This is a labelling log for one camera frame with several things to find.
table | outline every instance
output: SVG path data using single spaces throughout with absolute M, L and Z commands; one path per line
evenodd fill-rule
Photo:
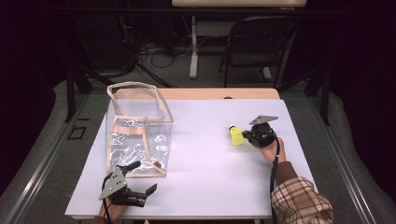
M 279 116 L 278 120 L 271 121 L 271 126 L 282 136 L 286 146 L 293 145 L 288 157 L 296 172 L 314 182 L 289 112 L 276 90 L 160 91 L 175 119 L 168 174 L 167 177 L 128 178 L 128 188 L 132 191 L 143 192 L 156 183 L 158 188 L 148 197 L 144 208 L 128 207 L 120 218 L 269 218 L 272 165 L 249 143 L 232 146 L 228 133 L 229 122 L 246 130 L 248 122 L 260 113 Z M 106 176 L 104 126 L 103 122 L 65 211 L 75 219 L 93 218 L 101 206 L 98 196 Z
M 306 0 L 173 0 L 174 7 L 305 7 Z M 216 31 L 217 36 L 227 35 L 231 29 L 231 22 L 216 22 L 203 24 L 208 27 L 208 32 Z M 190 78 L 197 78 L 198 51 L 197 35 L 205 35 L 207 32 L 197 33 L 197 21 L 192 16 L 191 38 L 192 53 Z

chair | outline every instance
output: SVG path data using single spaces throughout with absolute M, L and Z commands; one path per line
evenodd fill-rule
M 276 67 L 276 86 L 288 41 L 297 22 L 287 17 L 248 17 L 231 29 L 221 67 L 225 64 L 224 88 L 231 67 Z

white tabletop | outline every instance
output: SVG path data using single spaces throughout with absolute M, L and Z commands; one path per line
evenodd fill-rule
M 306 0 L 173 0 L 174 7 L 304 7 Z
M 269 180 L 272 165 L 249 142 L 231 143 L 229 126 L 250 130 L 258 115 L 278 116 L 270 125 L 285 142 L 298 175 L 314 179 L 282 100 L 168 100 L 175 122 L 167 177 L 128 178 L 128 188 L 157 190 L 144 208 L 128 207 L 121 218 L 212 219 L 271 216 Z M 103 122 L 65 211 L 74 218 L 99 212 L 106 176 L 106 130 Z

yellow object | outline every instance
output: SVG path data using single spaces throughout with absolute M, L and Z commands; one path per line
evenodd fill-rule
M 246 141 L 246 138 L 244 138 L 242 132 L 243 130 L 238 129 L 235 126 L 230 127 L 231 139 L 233 141 L 233 145 L 236 147 L 244 144 Z

plaid shirt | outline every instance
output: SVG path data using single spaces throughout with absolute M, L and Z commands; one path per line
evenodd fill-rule
M 287 180 L 271 194 L 272 205 L 283 223 L 332 223 L 332 205 L 304 177 Z

